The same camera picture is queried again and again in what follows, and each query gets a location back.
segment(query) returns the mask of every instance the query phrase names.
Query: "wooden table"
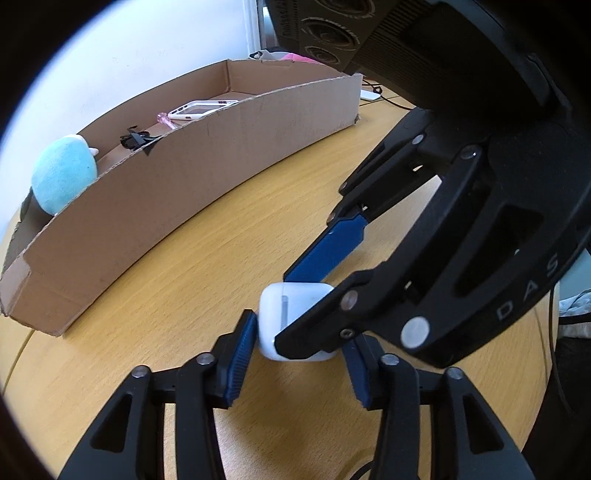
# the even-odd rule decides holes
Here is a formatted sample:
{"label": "wooden table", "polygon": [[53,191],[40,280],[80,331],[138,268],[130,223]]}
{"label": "wooden table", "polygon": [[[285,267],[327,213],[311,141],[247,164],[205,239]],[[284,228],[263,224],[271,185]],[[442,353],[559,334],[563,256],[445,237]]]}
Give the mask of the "wooden table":
{"label": "wooden table", "polygon": [[[357,125],[265,170],[171,233],[63,337],[30,336],[5,395],[54,474],[133,366],[156,371],[181,365],[231,331],[242,309],[257,309],[263,288],[281,281],[322,231],[339,199],[338,185],[405,113],[384,101],[362,106]],[[328,281],[387,258],[437,185],[429,182],[372,223],[363,244]],[[544,300],[460,363],[520,446],[545,392],[546,331]],[[172,412],[167,410],[165,426],[169,475]],[[426,453],[429,426],[422,413]],[[355,400],[340,356],[289,364],[256,352],[241,397],[229,411],[216,412],[216,421],[230,480],[343,480],[372,457],[379,413]],[[428,455],[421,455],[421,478],[428,478],[428,469]]]}

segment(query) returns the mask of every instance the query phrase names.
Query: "light blue plush toy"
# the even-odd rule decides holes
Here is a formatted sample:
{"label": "light blue plush toy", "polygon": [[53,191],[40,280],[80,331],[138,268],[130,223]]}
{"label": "light blue plush toy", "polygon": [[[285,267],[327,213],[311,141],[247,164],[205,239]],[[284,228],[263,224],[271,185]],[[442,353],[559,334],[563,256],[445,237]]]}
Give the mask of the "light blue plush toy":
{"label": "light blue plush toy", "polygon": [[31,187],[39,205],[56,215],[98,175],[93,155],[80,135],[68,135],[50,144],[33,167]]}

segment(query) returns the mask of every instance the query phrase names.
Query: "cardboard box wall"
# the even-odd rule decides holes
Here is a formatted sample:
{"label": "cardboard box wall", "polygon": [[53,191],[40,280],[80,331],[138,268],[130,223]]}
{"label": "cardboard box wall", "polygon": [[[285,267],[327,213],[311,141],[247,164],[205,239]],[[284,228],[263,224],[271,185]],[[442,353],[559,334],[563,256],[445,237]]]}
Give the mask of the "cardboard box wall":
{"label": "cardboard box wall", "polygon": [[[0,303],[13,319],[61,335],[125,270],[204,207],[292,153],[352,125],[361,75],[321,64],[226,60],[107,112],[80,134],[99,178],[55,217],[33,197],[5,259]],[[173,131],[155,124],[196,99],[239,103]],[[130,126],[164,134],[130,152]]]}

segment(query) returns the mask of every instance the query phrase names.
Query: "white wall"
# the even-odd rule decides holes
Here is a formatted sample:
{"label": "white wall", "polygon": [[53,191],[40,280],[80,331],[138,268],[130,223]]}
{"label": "white wall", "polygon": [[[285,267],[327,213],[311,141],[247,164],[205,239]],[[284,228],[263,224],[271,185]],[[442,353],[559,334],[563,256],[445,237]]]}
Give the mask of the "white wall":
{"label": "white wall", "polygon": [[111,6],[52,59],[2,139],[0,238],[49,143],[156,85],[258,48],[255,0],[124,0]]}

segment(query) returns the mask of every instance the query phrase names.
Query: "screw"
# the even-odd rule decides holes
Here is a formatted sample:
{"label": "screw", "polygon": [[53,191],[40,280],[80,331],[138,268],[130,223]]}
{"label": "screw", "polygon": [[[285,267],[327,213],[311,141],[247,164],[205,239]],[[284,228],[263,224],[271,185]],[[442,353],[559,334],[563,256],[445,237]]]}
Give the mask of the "screw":
{"label": "screw", "polygon": [[388,365],[389,367],[393,367],[394,365],[398,365],[400,359],[394,355],[393,353],[386,353],[380,357],[380,361],[384,365]]}
{"label": "screw", "polygon": [[355,336],[355,331],[351,330],[350,328],[343,328],[340,331],[339,336],[344,340],[350,340]]}
{"label": "screw", "polygon": [[209,365],[211,364],[216,358],[209,352],[200,353],[197,356],[197,363],[199,365]]}
{"label": "screw", "polygon": [[454,380],[460,380],[464,376],[464,372],[458,367],[451,367],[447,369],[447,376]]}
{"label": "screw", "polygon": [[145,365],[138,365],[131,371],[131,376],[134,378],[142,378],[150,373],[150,369]]}
{"label": "screw", "polygon": [[418,134],[416,137],[413,138],[412,144],[413,145],[418,145],[424,139],[425,139],[425,135],[424,134]]}
{"label": "screw", "polygon": [[425,317],[413,317],[402,327],[400,341],[406,348],[421,346],[427,337],[431,326]]}
{"label": "screw", "polygon": [[359,295],[357,294],[357,290],[349,290],[347,293],[345,293],[345,295],[343,295],[343,298],[340,299],[340,308],[344,311],[352,309],[355,307],[358,297]]}
{"label": "screw", "polygon": [[460,152],[460,158],[462,160],[470,160],[476,157],[479,151],[480,147],[478,145],[466,145]]}

